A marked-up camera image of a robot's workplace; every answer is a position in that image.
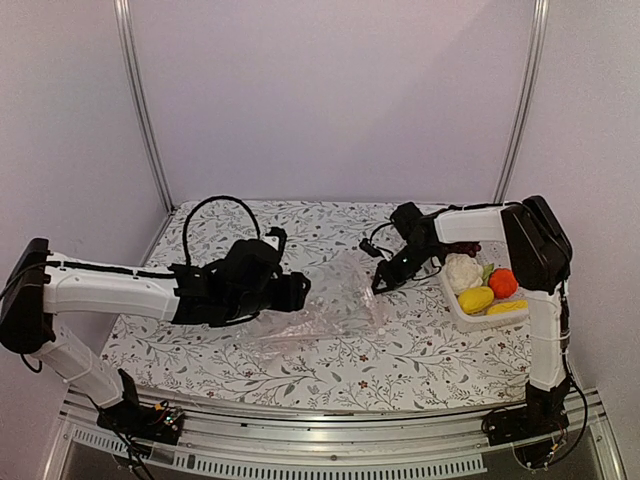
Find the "clear zip top bag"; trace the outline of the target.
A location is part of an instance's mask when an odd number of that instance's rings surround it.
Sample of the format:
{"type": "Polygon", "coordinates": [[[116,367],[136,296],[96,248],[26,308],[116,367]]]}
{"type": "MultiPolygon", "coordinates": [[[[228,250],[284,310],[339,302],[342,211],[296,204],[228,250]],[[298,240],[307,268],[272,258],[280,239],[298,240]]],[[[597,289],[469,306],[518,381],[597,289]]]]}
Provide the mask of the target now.
{"type": "Polygon", "coordinates": [[[299,347],[380,333],[388,315],[373,293],[370,270],[369,257],[354,251],[306,267],[311,288],[302,310],[263,312],[238,343],[258,359],[271,362],[299,347]]]}

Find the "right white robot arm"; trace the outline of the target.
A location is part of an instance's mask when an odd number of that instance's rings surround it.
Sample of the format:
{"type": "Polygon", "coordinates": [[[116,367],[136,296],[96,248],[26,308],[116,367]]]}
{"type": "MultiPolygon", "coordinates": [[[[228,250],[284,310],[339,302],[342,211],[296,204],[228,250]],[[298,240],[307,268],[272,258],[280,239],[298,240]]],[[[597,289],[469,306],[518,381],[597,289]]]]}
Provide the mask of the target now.
{"type": "Polygon", "coordinates": [[[399,289],[430,260],[443,263],[446,249],[456,243],[502,243],[528,301],[532,356],[527,390],[555,393],[568,384],[566,284],[573,251],[542,196],[502,204],[451,205],[429,214],[408,202],[394,210],[390,222],[405,246],[378,263],[372,283],[375,294],[399,289]]]}

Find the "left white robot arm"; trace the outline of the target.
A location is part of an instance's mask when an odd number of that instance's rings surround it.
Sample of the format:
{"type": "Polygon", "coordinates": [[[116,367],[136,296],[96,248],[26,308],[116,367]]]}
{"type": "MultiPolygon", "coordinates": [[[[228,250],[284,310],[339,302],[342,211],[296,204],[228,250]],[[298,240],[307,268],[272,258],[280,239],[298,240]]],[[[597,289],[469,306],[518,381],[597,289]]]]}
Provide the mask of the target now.
{"type": "Polygon", "coordinates": [[[303,309],[311,289],[301,272],[286,273],[282,249],[240,240],[204,267],[149,270],[92,264],[54,253],[44,238],[29,242],[1,293],[1,344],[49,365],[81,389],[128,434],[148,426],[134,381],[107,366],[75,334],[56,327],[60,313],[91,312],[224,328],[262,311],[303,309]]]}

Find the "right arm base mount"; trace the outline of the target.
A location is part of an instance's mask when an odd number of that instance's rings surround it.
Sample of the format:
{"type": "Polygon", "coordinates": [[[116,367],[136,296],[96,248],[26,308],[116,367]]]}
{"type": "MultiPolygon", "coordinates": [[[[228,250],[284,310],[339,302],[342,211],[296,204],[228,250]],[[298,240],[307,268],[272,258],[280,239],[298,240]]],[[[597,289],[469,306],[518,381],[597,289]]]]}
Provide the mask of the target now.
{"type": "Polygon", "coordinates": [[[515,449],[516,459],[525,467],[542,468],[551,463],[569,426],[564,399],[570,390],[568,379],[549,391],[525,385],[525,405],[499,407],[483,417],[481,430],[489,445],[511,444],[546,435],[545,440],[515,449]]]}

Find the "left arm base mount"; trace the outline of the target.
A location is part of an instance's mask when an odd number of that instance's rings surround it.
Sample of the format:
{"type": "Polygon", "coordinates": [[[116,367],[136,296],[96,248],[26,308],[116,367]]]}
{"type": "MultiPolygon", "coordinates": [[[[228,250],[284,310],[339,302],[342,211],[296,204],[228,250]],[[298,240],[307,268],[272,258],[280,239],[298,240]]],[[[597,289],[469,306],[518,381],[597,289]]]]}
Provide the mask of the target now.
{"type": "Polygon", "coordinates": [[[97,425],[123,437],[177,445],[184,425],[184,411],[163,400],[154,406],[140,403],[133,378],[117,370],[123,386],[121,399],[114,406],[99,407],[97,425]]]}

